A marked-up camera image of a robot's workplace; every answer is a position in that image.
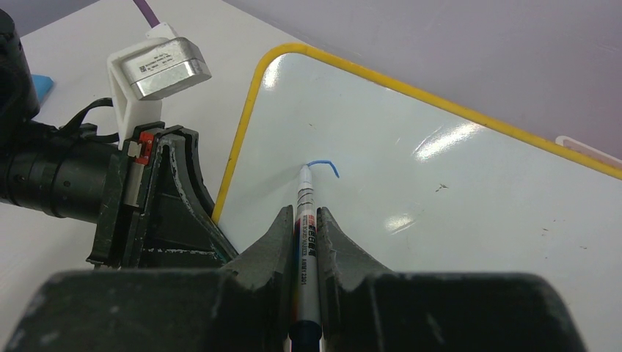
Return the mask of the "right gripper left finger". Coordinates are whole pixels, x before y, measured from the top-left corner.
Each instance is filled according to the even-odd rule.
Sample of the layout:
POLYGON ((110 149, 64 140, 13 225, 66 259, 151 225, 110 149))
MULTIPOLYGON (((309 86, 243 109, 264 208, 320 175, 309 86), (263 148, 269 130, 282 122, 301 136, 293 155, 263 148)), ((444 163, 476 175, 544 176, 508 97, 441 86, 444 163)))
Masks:
POLYGON ((54 274, 6 351, 283 351, 289 325, 293 208, 219 269, 54 274))

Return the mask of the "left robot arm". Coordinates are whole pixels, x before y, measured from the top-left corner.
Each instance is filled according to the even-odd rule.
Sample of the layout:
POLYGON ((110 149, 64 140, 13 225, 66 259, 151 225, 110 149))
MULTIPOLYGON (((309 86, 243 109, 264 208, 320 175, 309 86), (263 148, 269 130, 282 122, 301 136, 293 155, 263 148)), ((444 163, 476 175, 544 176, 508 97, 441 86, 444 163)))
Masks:
POLYGON ((107 268, 219 268, 237 256, 213 220, 199 135, 161 119, 164 98, 210 78, 166 23, 108 58, 111 96, 60 128, 40 98, 14 20, 1 14, 1 201, 96 226, 88 261, 107 268))

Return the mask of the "yellow framed whiteboard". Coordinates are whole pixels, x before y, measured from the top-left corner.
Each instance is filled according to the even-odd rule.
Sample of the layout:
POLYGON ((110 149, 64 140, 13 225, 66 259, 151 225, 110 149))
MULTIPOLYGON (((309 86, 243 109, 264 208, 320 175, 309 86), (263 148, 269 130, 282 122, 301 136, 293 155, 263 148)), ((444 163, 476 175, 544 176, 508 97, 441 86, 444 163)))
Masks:
POLYGON ((621 349, 621 170, 299 43, 258 63, 213 213, 243 251, 310 164, 315 203, 396 271, 518 271, 621 349))

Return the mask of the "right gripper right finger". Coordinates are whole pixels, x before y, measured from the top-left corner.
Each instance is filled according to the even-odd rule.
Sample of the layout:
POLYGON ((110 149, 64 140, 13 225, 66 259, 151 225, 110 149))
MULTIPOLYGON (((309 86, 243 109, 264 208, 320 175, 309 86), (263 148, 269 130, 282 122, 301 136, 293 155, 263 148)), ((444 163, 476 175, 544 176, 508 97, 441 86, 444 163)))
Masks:
POLYGON ((557 291, 526 273, 396 272, 318 210, 328 351, 584 351, 557 291))

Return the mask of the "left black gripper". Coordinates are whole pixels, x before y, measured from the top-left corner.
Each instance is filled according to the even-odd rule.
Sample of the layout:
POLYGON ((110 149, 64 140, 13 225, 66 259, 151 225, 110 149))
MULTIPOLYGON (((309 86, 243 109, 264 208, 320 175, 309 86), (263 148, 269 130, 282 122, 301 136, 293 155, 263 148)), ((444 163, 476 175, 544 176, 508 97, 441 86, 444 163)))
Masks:
MULTIPOLYGON (((95 237, 87 262, 96 268, 121 268, 131 255, 137 195, 145 165, 146 139, 155 139, 163 123, 136 127, 111 155, 95 237)), ((206 188, 199 158, 199 134, 181 125, 167 129, 153 153, 141 242, 143 268, 220 268, 238 252, 212 219, 214 201, 206 188)))

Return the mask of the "blue capped whiteboard marker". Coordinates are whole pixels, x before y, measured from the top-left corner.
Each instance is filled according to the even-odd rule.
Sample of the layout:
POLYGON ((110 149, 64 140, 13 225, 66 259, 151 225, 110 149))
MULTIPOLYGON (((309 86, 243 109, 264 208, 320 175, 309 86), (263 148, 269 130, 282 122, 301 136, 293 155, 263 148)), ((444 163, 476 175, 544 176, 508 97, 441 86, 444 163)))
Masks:
POLYGON ((318 279, 317 209, 312 173, 308 165, 299 172, 297 191, 292 322, 289 338, 292 351, 319 351, 322 337, 318 279))

